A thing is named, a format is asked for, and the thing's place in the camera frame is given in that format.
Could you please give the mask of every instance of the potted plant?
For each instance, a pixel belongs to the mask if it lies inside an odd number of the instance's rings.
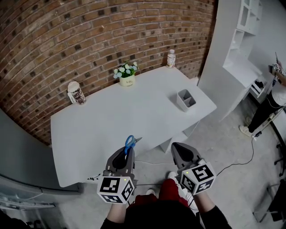
[[[135,71],[138,69],[137,63],[129,65],[126,61],[122,66],[114,70],[114,79],[119,78],[121,86],[131,86],[135,83]]]

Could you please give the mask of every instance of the white shirt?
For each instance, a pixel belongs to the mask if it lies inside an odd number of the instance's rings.
[[[283,106],[286,103],[286,87],[280,84],[278,81],[272,88],[272,96],[274,101],[280,105]]]

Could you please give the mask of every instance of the white marker cube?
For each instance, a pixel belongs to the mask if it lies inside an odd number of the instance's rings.
[[[101,177],[97,185],[97,194],[111,204],[126,204],[133,190],[130,177]]]
[[[182,171],[181,185],[196,195],[212,187],[216,178],[215,171],[208,162]]]

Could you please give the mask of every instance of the scissors blade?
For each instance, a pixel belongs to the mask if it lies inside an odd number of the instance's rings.
[[[142,139],[142,137],[141,138],[137,138],[135,142],[139,142],[141,139]]]

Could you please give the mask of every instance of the white table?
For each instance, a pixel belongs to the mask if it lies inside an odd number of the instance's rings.
[[[196,100],[187,113],[176,105],[177,92],[188,89]],[[129,135],[142,137],[135,152],[147,152],[195,125],[216,105],[178,69],[161,67],[136,77],[131,87],[112,85],[51,117],[55,167],[62,187],[85,182],[105,169],[107,159]]]

